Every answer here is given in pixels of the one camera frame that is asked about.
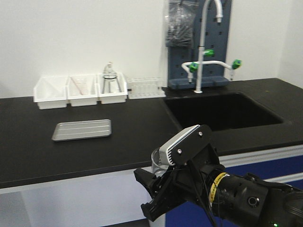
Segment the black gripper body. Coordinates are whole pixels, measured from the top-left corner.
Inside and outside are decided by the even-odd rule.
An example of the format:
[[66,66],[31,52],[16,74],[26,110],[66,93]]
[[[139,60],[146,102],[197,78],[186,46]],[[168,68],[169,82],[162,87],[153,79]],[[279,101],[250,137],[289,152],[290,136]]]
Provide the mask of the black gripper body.
[[[214,175],[223,169],[216,148],[209,143],[185,164],[169,166],[161,176],[160,190],[181,190],[185,193],[186,201],[202,208],[210,208],[209,196]],[[152,199],[159,191],[151,192]]]

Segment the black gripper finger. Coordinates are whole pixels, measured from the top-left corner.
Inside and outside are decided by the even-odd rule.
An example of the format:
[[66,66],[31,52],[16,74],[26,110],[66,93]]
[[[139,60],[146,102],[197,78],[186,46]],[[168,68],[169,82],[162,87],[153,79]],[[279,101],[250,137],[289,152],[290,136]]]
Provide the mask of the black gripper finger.
[[158,192],[161,189],[161,177],[146,171],[142,168],[137,168],[134,171],[134,176],[148,192]]
[[150,202],[142,204],[141,209],[148,220],[155,221],[185,201],[185,193],[181,190],[160,190]]

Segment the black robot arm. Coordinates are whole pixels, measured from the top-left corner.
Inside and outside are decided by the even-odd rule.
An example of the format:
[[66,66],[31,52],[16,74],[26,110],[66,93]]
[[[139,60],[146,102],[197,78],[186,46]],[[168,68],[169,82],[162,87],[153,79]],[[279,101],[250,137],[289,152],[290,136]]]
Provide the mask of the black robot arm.
[[189,201],[203,208],[211,223],[226,219],[240,227],[300,227],[303,224],[303,192],[284,183],[271,183],[253,174],[227,173],[210,144],[182,149],[189,155],[181,165],[168,167],[162,176],[138,168],[136,180],[151,201],[141,205],[144,216],[160,215]]

